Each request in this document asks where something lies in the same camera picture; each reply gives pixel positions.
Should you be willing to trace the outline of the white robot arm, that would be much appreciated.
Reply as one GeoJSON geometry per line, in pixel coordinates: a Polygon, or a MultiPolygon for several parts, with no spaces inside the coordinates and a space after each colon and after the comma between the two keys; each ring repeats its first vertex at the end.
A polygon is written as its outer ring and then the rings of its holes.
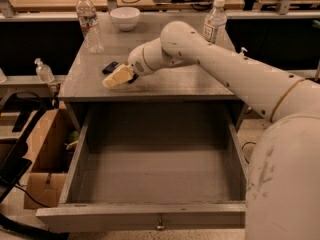
{"type": "Polygon", "coordinates": [[[320,85],[212,44],[183,21],[136,47],[103,84],[183,63],[202,68],[269,124],[247,163],[245,239],[320,240],[320,85]]]}

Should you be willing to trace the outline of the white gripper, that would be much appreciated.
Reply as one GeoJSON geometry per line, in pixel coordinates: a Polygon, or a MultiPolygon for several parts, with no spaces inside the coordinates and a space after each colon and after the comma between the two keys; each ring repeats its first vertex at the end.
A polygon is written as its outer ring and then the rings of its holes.
{"type": "Polygon", "coordinates": [[[106,75],[102,84],[106,88],[114,88],[124,84],[133,78],[135,73],[138,76],[154,74],[164,68],[178,68],[189,65],[198,65],[199,61],[193,62],[183,59],[181,54],[173,56],[168,54],[165,48],[178,47],[176,41],[162,42],[161,38],[144,43],[136,47],[128,56],[128,64],[120,64],[111,74],[106,75]]]}

